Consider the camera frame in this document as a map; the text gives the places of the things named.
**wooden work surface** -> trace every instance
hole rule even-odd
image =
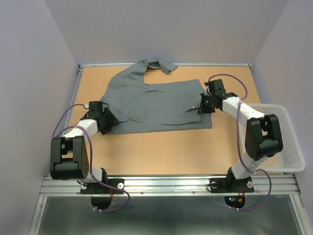
[[[76,103],[88,104],[91,100],[99,100],[111,78],[124,69],[85,68]],[[145,82],[199,79],[203,85],[208,77],[218,73],[240,78],[248,89],[245,102],[260,103],[247,67],[179,67],[169,75],[161,70],[148,70]],[[228,92],[234,92],[239,97],[245,95],[243,87],[235,79],[218,78],[223,79]],[[77,124],[85,112],[81,106],[75,107],[71,124]],[[219,110],[212,115],[212,121],[212,129],[104,136],[97,133],[91,138],[93,165],[105,168],[109,175],[226,174],[238,161],[236,121]]]

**white plastic basket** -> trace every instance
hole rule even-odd
[[[283,151],[264,161],[259,168],[272,172],[295,172],[305,168],[305,162],[294,133],[287,110],[280,105],[248,104],[251,108],[266,115],[275,114],[279,118],[283,139]],[[246,129],[240,124],[240,141],[242,150],[245,149]]]

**robotic arm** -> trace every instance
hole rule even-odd
[[[91,137],[97,132],[103,135],[118,125],[119,121],[108,107],[103,109],[101,101],[89,102],[89,111],[80,119],[77,126],[84,128]],[[75,127],[62,137],[51,140],[50,174],[55,180],[76,179],[86,183],[95,183],[89,172],[89,162],[86,150],[87,137],[84,132]],[[66,155],[72,152],[72,158]],[[92,167],[93,175],[101,182],[107,183],[104,169]]]
[[[222,182],[211,187],[212,192],[238,191],[250,181],[251,172],[267,158],[282,151],[279,120],[276,115],[265,115],[252,109],[241,102],[234,93],[226,93],[221,79],[205,85],[208,89],[206,93],[201,94],[198,113],[211,114],[215,109],[220,109],[238,119],[246,128],[246,152],[242,156],[242,161],[238,161],[228,170],[224,182],[221,180]]]

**lavender wall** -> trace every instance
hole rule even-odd
[[[79,64],[252,63],[288,0],[45,0]]]
[[[0,233],[27,234],[76,62],[43,0],[0,7]]]
[[[313,1],[290,0],[252,67],[264,103],[285,106],[306,169],[296,174],[301,200],[313,224]]]

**metal frame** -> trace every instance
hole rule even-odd
[[[80,65],[79,68],[100,68],[100,67],[128,67],[134,63],[115,63],[115,64],[89,64],[89,65]],[[249,67],[251,68],[252,64],[221,64],[221,63],[174,63],[180,67]]]
[[[81,65],[77,81],[71,100],[71,105],[75,103],[84,68],[95,67],[120,67],[130,66],[133,63],[121,64],[100,64],[100,65]],[[249,67],[252,64],[177,64],[179,66],[225,66],[225,67]],[[72,118],[72,110],[69,111],[65,126],[69,125]],[[180,176],[111,176],[109,178],[123,178],[125,180],[124,189],[131,197],[140,196],[223,196],[223,193],[212,194],[207,190],[209,180],[215,177],[225,177],[221,175],[180,175]],[[313,235],[308,222],[306,212],[299,199],[299,186],[294,175],[271,175],[272,194],[289,194],[292,205],[303,235]],[[268,193],[268,178],[265,175],[253,175],[255,192],[247,193],[250,195],[265,195]],[[80,185],[76,181],[58,181],[49,177],[44,177],[38,202],[35,208],[33,220],[29,230],[30,235],[37,235],[40,232],[40,225],[45,211],[48,197],[73,197],[90,196],[80,194]]]
[[[290,199],[291,199],[292,206],[293,206],[295,215],[297,217],[302,235],[312,235],[313,234],[312,228],[310,226],[307,213],[305,212],[305,209],[301,205],[299,195],[290,195]]]
[[[184,176],[111,176],[124,179],[124,190],[131,197],[140,196],[230,196],[234,193],[211,193],[207,190],[210,180],[225,175],[184,175]],[[294,175],[271,175],[271,194],[300,194],[300,189]],[[266,195],[268,193],[268,178],[266,175],[253,175],[253,193],[247,195]],[[75,197],[90,195],[80,194],[81,186],[75,180],[53,180],[44,178],[40,197]],[[94,194],[92,196],[110,197],[109,194]],[[126,197],[125,194],[115,194],[115,197]]]

